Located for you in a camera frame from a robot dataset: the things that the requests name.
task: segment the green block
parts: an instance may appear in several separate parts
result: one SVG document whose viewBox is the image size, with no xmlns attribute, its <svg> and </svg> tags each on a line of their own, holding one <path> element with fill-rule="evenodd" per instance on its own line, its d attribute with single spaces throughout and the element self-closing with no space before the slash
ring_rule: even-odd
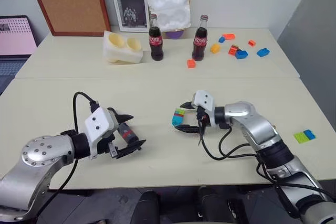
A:
<svg viewBox="0 0 336 224">
<path fill-rule="evenodd" d="M 299 144 L 309 142 L 309 138 L 307 138 L 307 136 L 303 132 L 294 134 L 294 137 L 298 141 Z"/>
</svg>

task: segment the laptop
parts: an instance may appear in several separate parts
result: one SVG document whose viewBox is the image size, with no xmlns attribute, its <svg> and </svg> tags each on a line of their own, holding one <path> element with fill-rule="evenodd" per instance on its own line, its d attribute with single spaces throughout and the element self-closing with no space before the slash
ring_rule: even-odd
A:
<svg viewBox="0 0 336 224">
<path fill-rule="evenodd" d="M 28 17 L 0 16 L 0 94 L 37 48 Z"/>
</svg>

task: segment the blue block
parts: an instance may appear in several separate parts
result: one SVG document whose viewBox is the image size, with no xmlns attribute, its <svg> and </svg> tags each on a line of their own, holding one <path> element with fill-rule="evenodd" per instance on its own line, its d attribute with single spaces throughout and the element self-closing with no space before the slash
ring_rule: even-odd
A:
<svg viewBox="0 0 336 224">
<path fill-rule="evenodd" d="M 219 43 L 223 43 L 224 41 L 225 41 L 225 38 L 224 38 L 224 37 L 221 37 L 221 38 L 219 38 L 219 40 L 218 40 Z"/>
<path fill-rule="evenodd" d="M 269 54 L 269 50 L 267 48 L 263 48 L 257 52 L 257 55 L 260 57 L 266 56 Z"/>
<path fill-rule="evenodd" d="M 237 50 L 237 52 L 236 52 L 237 60 L 245 59 L 247 56 L 248 56 L 247 51 Z"/>
<path fill-rule="evenodd" d="M 306 135 L 307 138 L 309 138 L 309 140 L 316 138 L 315 135 L 311 132 L 311 130 L 304 131 L 304 134 Z"/>
</svg>

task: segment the keyboard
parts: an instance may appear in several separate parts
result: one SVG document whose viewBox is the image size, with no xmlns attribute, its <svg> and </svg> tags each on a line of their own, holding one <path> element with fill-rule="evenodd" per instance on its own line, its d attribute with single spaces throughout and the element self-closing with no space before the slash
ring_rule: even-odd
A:
<svg viewBox="0 0 336 224">
<path fill-rule="evenodd" d="M 25 62 L 25 60 L 0 61 L 0 76 L 16 75 Z"/>
</svg>

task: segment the poster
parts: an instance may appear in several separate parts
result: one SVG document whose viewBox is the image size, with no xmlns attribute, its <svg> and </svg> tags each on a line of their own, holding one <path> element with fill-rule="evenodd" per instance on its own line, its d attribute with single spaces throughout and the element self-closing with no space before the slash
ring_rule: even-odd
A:
<svg viewBox="0 0 336 224">
<path fill-rule="evenodd" d="M 147 0 L 113 0 L 120 31 L 149 31 Z"/>
</svg>

